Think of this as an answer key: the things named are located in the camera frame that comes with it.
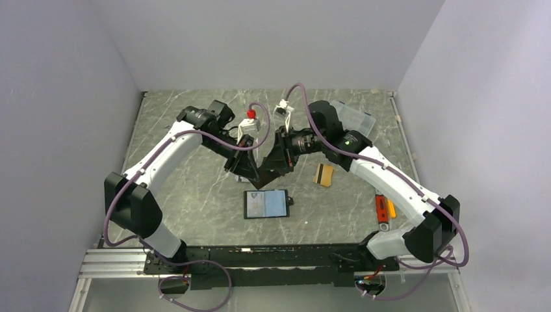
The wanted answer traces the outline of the black leather card holder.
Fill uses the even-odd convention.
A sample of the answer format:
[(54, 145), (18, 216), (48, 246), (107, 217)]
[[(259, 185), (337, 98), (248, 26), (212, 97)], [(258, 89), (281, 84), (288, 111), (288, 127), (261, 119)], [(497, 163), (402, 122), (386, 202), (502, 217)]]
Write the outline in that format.
[(290, 216), (290, 207), (294, 205), (294, 199), (288, 195), (287, 189), (280, 190), (246, 190), (243, 193), (243, 208), (244, 219), (261, 219), (246, 217), (246, 200), (247, 192), (264, 192), (265, 196), (265, 214), (261, 218), (284, 218)]

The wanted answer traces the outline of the tan wooden block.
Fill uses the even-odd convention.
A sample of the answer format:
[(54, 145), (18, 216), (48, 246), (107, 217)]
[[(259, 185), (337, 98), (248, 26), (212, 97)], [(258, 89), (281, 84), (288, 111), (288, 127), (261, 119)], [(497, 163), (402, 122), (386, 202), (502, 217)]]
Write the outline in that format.
[(333, 166), (329, 164), (319, 163), (316, 168), (316, 173), (313, 177), (313, 183), (322, 187), (330, 187), (332, 185), (333, 173)]

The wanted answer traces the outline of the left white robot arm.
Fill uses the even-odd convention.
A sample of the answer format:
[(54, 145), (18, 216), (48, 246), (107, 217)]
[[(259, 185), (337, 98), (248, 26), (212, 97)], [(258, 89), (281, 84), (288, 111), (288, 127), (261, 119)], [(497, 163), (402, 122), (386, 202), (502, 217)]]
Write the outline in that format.
[(218, 100), (206, 109), (188, 106), (144, 158), (122, 174), (110, 173), (104, 181), (105, 244), (116, 247), (138, 239), (161, 257), (161, 265), (167, 271), (182, 271), (188, 260), (187, 245), (163, 223), (155, 194), (181, 162), (200, 146), (224, 157), (225, 171), (258, 181), (253, 150), (265, 139), (256, 141), (248, 134), (238, 139), (231, 137), (226, 125), (234, 119), (229, 106)]

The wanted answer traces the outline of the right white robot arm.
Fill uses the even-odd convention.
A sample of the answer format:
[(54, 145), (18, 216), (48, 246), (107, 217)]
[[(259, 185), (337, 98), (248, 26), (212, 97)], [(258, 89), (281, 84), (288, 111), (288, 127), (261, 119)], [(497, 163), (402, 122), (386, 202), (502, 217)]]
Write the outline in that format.
[(309, 104), (312, 120), (299, 131), (281, 126), (274, 146), (259, 168), (258, 189), (293, 172), (300, 155), (321, 152), (326, 159), (360, 177), (390, 199), (408, 223), (394, 230), (377, 230), (359, 245), (359, 264), (373, 270), (384, 259), (412, 255), (426, 264), (444, 261), (442, 252), (459, 233), (459, 201), (421, 187), (393, 165), (362, 132), (346, 121), (344, 106), (335, 102)]

